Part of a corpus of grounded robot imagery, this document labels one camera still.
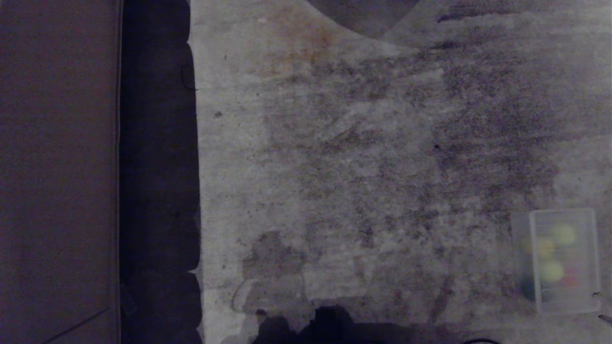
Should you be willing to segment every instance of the clear plastic box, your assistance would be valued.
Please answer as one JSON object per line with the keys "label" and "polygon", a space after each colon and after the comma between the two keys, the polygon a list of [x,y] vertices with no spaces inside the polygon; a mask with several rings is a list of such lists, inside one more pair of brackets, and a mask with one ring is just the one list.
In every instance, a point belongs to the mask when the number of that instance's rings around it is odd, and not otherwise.
{"label": "clear plastic box", "polygon": [[592,209],[516,212],[510,216],[518,291],[540,314],[600,308],[597,226]]}

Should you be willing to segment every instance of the plastic container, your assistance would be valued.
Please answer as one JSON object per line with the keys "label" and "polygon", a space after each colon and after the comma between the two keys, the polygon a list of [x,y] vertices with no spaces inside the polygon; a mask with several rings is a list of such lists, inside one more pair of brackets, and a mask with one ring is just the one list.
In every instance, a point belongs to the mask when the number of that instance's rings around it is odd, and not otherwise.
{"label": "plastic container", "polygon": [[510,216],[517,288],[537,313],[600,308],[597,228],[592,209],[537,210]]}

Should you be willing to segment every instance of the rust stain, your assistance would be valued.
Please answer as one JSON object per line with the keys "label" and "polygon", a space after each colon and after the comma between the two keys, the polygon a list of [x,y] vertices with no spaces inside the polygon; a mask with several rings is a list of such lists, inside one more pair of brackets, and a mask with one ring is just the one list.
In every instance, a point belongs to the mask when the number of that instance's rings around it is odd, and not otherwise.
{"label": "rust stain", "polygon": [[274,4],[267,19],[271,47],[265,54],[264,77],[290,76],[308,72],[319,61],[330,57],[343,28],[336,27],[323,14],[315,14],[307,4]]}

